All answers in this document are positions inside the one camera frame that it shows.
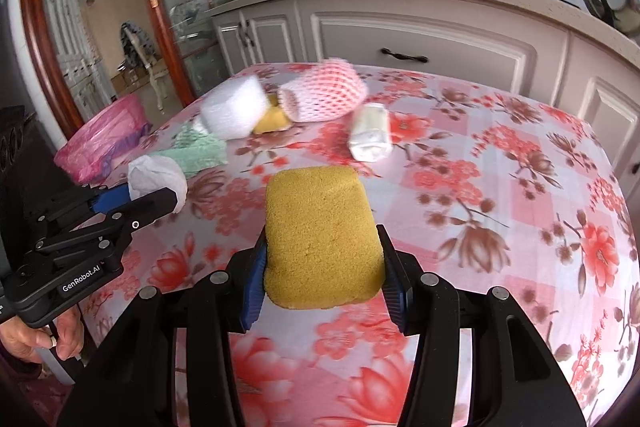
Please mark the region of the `person's left hand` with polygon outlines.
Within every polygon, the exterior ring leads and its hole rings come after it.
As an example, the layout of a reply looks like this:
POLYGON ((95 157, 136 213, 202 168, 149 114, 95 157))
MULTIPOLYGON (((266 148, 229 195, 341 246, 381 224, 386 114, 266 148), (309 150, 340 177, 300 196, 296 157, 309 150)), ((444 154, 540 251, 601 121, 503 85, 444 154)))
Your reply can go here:
POLYGON ((52 343, 50 335, 44 329, 32 329, 19 317, 12 317, 1 325, 1 342, 6 351, 25 362, 41 363, 38 349, 55 347, 61 360, 75 358, 84 347, 84 324, 78 308, 62 313, 56 320, 58 340, 52 343))

